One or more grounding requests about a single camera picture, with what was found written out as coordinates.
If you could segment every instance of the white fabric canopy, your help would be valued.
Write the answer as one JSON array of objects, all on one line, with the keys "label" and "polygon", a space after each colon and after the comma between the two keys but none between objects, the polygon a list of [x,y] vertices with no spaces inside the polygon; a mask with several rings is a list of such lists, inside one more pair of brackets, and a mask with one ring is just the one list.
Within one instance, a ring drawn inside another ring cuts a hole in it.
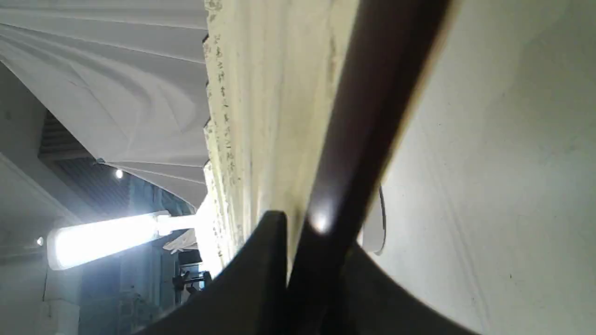
[{"label": "white fabric canopy", "polygon": [[96,158],[200,205],[202,1],[0,0],[0,60]]}]

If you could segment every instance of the dark metal rod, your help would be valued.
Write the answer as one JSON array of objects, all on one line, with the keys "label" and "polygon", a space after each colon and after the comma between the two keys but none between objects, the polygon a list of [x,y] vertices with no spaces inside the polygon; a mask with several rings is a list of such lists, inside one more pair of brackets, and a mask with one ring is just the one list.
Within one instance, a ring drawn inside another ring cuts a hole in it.
[{"label": "dark metal rod", "polygon": [[449,3],[360,3],[288,285],[288,334],[320,327]]}]

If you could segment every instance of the white fabric surface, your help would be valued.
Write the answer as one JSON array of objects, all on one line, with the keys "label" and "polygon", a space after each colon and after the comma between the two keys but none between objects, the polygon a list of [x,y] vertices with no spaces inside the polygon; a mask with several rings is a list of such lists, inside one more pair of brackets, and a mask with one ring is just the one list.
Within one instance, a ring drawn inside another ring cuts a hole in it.
[{"label": "white fabric surface", "polygon": [[195,207],[206,34],[202,1],[0,0],[0,60],[93,156]]}]

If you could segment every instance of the fluorescent light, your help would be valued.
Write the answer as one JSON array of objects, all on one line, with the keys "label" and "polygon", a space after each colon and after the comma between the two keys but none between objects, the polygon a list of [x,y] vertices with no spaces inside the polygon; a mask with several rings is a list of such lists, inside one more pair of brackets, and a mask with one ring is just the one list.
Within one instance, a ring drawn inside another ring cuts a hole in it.
[{"label": "fluorescent light", "polygon": [[52,230],[48,236],[49,265],[64,270],[159,238],[157,214]]}]

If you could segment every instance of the light fixture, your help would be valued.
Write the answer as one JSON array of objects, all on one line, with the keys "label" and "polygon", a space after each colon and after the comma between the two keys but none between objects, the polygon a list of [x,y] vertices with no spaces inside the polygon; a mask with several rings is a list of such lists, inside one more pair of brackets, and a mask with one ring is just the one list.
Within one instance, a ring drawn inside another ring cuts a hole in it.
[{"label": "light fixture", "polygon": [[157,212],[54,229],[48,235],[49,267],[69,269],[191,227],[190,220]]}]

